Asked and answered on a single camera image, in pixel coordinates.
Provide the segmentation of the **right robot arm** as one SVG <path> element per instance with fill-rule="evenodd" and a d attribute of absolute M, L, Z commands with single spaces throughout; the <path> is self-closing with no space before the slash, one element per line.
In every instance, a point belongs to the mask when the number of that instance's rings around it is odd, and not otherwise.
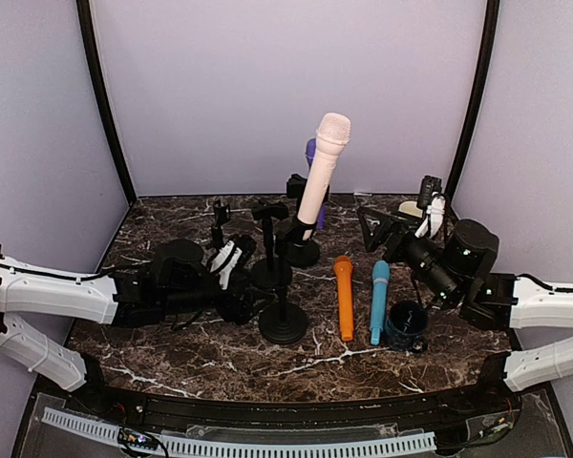
<path fill-rule="evenodd" d="M 402 262 L 447 308 L 480 330 L 559 327 L 573 329 L 573 283 L 549 283 L 530 274 L 492 270 L 499 238 L 484 225 L 461 219 L 442 246 L 430 236 L 427 220 L 400 212 L 357 210 L 365 248 L 384 246 L 388 263 Z M 487 414 L 505 390 L 526 388 L 573 375 L 573 336 L 541 347 L 493 354 L 484 360 L 468 405 Z"/>

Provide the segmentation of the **blue microphone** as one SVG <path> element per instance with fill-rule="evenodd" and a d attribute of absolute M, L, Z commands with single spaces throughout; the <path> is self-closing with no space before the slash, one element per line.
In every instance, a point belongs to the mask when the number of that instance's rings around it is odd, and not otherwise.
<path fill-rule="evenodd" d="M 384 330 L 390 276 L 390 266 L 384 260 L 377 261 L 371 274 L 371 345 L 380 345 L 381 335 Z"/>

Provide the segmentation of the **black stand of pink microphone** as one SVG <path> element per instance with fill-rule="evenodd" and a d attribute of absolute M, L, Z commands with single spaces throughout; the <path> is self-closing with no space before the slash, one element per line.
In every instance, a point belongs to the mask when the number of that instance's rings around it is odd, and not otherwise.
<path fill-rule="evenodd" d="M 308 329 L 306 312 L 287 301 L 287 251 L 290 242 L 303 242 L 303 235 L 313 224 L 301 222 L 294 217 L 292 223 L 276 236 L 275 253 L 278 255 L 278 285 L 275 287 L 277 301 L 269 305 L 259 318 L 262 336 L 273 344 L 288 345 L 299 342 Z"/>

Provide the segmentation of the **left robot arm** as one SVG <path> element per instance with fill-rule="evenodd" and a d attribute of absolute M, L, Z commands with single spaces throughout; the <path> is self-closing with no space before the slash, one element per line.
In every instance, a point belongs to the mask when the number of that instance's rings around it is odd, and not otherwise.
<path fill-rule="evenodd" d="M 237 237 L 205 262 L 201 246 L 175 239 L 158 245 L 149 261 L 80 274 L 6 257 L 0 246 L 0 352 L 65 391 L 78 391 L 95 416 L 109 415 L 116 396 L 103 385 L 96 359 L 54 342 L 22 313 L 138 328 L 213 309 L 228 323 L 246 324 L 274 299 L 245 268 L 255 248 L 252 238 Z"/>

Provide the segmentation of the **orange microphone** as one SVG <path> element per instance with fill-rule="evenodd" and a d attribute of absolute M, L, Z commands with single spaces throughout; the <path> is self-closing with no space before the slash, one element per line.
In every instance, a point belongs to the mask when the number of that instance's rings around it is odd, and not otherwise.
<path fill-rule="evenodd" d="M 343 342 L 351 342 L 354 338 L 354 315 L 351 285 L 353 265 L 349 257 L 340 256 L 335 260 L 333 269 L 337 280 L 341 340 Z"/>

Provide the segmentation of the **black stand of orange microphone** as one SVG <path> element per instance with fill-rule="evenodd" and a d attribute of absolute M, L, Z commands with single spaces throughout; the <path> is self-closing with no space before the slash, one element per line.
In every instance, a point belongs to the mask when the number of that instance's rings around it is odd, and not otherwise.
<path fill-rule="evenodd" d="M 252 217 L 262 224 L 265 256 L 256 261 L 250 271 L 253 284 L 264 291 L 273 290 L 279 283 L 279 273 L 274 255 L 274 225 L 273 220 L 288 218 L 287 206 L 280 202 L 268 202 L 259 199 L 252 207 Z"/>

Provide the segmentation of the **black stand of blue microphone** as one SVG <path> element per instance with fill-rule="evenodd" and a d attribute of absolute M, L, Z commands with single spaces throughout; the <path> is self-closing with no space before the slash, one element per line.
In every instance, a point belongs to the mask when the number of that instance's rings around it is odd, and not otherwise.
<path fill-rule="evenodd" d="M 211 242 L 216 249 L 223 247 L 223 225 L 231 219 L 230 205 L 223 204 L 220 199 L 216 199 L 212 205 L 213 223 L 211 225 Z"/>

